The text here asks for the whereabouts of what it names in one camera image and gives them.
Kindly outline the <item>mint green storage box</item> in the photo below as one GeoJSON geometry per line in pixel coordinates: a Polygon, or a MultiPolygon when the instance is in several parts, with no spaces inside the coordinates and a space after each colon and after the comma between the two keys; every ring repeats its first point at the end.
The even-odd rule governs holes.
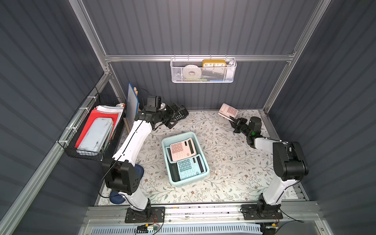
{"type": "Polygon", "coordinates": [[[193,132],[162,140],[170,183],[180,187],[204,179],[210,173],[204,152],[193,132]]]}

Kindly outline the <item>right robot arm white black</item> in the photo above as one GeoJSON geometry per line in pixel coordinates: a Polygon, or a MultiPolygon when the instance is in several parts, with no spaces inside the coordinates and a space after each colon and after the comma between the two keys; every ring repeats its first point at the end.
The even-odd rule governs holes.
{"type": "Polygon", "coordinates": [[[234,133],[243,133],[247,144],[254,148],[272,154],[274,177],[268,188],[258,199],[256,211],[258,214],[276,214],[281,207],[282,199],[290,187],[296,185],[308,175],[308,166],[298,142],[284,142],[262,136],[261,119],[251,117],[230,117],[234,133]]]}

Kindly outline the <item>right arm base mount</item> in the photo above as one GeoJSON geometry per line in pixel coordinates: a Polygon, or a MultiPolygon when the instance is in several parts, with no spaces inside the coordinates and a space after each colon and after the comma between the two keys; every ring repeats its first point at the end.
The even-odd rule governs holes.
{"type": "Polygon", "coordinates": [[[283,219],[280,205],[271,206],[267,204],[243,204],[240,212],[245,220],[280,220],[283,219]]]}

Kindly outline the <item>black calculator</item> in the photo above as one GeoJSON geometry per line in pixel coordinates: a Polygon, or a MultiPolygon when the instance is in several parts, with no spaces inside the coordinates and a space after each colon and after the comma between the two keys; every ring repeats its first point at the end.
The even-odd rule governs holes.
{"type": "Polygon", "coordinates": [[[177,164],[169,164],[169,169],[170,169],[170,174],[171,174],[171,179],[173,182],[179,182],[180,175],[179,175],[179,170],[177,164]]]}
{"type": "Polygon", "coordinates": [[[187,109],[184,106],[181,106],[179,109],[179,112],[175,115],[174,120],[179,121],[179,120],[185,119],[188,115],[189,115],[189,112],[187,111],[187,109]]]}

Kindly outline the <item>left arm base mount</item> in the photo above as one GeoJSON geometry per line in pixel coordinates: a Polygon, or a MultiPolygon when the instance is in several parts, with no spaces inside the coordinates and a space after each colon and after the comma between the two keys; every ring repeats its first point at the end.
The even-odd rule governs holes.
{"type": "Polygon", "coordinates": [[[131,223],[162,223],[165,219],[165,207],[151,207],[144,211],[128,208],[124,222],[131,223]]]}

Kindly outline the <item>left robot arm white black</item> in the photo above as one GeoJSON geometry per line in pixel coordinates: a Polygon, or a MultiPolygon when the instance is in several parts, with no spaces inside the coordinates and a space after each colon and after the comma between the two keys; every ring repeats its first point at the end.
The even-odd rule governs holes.
{"type": "Polygon", "coordinates": [[[111,159],[103,161],[104,176],[102,181],[107,188],[117,192],[116,197],[123,197],[135,211],[145,211],[150,207],[150,200],[141,192],[141,176],[136,170],[136,160],[149,134],[161,125],[172,129],[178,121],[189,115],[184,106],[167,105],[163,109],[149,106],[138,112],[133,127],[123,145],[111,159]]]}

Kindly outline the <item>pink calculator back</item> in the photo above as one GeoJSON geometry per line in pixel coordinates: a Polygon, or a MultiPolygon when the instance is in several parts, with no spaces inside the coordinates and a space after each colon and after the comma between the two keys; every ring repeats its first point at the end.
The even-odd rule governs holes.
{"type": "Polygon", "coordinates": [[[223,103],[218,114],[227,120],[232,120],[237,118],[238,110],[228,104],[223,103]]]}

